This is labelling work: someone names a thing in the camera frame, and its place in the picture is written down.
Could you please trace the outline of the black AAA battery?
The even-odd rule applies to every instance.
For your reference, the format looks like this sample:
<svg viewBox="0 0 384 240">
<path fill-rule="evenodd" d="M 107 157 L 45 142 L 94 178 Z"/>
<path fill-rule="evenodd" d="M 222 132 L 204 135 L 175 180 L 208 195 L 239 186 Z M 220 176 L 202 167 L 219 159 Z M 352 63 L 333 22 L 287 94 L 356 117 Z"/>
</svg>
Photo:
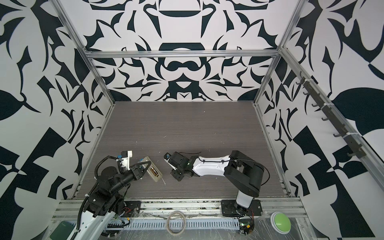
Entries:
<svg viewBox="0 0 384 240">
<path fill-rule="evenodd" d="M 158 177 L 158 176 L 159 176 L 159 173 L 157 172 L 157 170 L 156 170 L 155 168 L 151 167 L 150 170 L 151 170 L 151 172 L 153 173 L 153 175 L 154 175 L 155 177 Z"/>
</svg>

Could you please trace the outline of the white remote control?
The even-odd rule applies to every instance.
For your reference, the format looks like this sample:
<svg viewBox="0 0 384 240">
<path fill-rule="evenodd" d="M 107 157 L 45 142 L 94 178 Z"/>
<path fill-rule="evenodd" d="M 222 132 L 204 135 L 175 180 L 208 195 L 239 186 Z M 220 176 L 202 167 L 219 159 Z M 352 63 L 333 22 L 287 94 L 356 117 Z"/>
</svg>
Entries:
<svg viewBox="0 0 384 240">
<path fill-rule="evenodd" d="M 142 167 L 144 169 L 147 169 L 148 175 L 157 183 L 159 180 L 163 178 L 163 174 L 149 157 L 145 157 L 140 160 L 140 163 L 145 163 L 145 162 L 149 162 L 150 166 L 148 167 L 148 164 L 143 164 Z"/>
</svg>

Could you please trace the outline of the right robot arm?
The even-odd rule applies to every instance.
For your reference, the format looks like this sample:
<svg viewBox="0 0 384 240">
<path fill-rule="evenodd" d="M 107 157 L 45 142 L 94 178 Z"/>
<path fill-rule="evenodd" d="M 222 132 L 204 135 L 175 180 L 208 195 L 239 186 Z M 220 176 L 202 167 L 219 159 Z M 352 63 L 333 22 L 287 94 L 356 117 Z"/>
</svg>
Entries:
<svg viewBox="0 0 384 240">
<path fill-rule="evenodd" d="M 172 167 L 171 175 L 181 181 L 184 177 L 219 176 L 227 178 L 237 189 L 235 206 L 250 208 L 254 198 L 259 197 L 263 177 L 269 170 L 240 151 L 220 158 L 205 158 L 199 155 L 187 158 L 181 152 L 166 153 L 165 161 Z"/>
</svg>

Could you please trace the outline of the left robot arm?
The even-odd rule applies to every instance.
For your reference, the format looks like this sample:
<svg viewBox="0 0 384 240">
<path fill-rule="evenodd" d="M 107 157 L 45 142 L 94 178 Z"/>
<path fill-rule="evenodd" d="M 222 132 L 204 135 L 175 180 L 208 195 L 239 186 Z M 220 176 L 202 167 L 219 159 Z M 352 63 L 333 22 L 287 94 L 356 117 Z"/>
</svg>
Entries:
<svg viewBox="0 0 384 240">
<path fill-rule="evenodd" d="M 129 189 L 131 182 L 140 180 L 152 165 L 152 162 L 140 162 L 123 169 L 123 159 L 106 156 L 95 167 L 96 183 L 85 195 L 77 222 L 68 240 L 97 240 L 101 236 L 113 238 L 118 235 L 116 230 L 108 230 L 113 224 L 111 220 L 118 218 L 121 228 L 127 227 L 130 221 L 124 221 L 125 196 L 119 193 L 123 188 Z"/>
</svg>

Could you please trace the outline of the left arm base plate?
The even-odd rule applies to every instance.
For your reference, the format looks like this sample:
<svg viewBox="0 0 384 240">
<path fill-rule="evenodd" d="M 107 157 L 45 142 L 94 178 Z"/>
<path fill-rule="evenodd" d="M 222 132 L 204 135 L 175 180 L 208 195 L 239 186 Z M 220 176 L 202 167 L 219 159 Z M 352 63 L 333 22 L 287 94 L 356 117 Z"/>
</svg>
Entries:
<svg viewBox="0 0 384 240">
<path fill-rule="evenodd" d="M 141 212 L 141 201 L 124 201 L 120 208 L 120 217 L 131 218 L 137 216 Z"/>
</svg>

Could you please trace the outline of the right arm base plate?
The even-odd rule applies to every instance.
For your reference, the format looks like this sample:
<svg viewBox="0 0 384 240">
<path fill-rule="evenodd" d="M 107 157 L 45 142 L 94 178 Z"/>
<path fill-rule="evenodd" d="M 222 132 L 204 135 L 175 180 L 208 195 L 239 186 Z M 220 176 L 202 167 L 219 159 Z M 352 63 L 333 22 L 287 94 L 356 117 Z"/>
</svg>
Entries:
<svg viewBox="0 0 384 240">
<path fill-rule="evenodd" d="M 235 200 L 221 200 L 222 215 L 234 218 L 241 216 L 261 216 L 263 209 L 259 200 L 252 200 L 251 205 L 246 209 L 236 203 Z"/>
</svg>

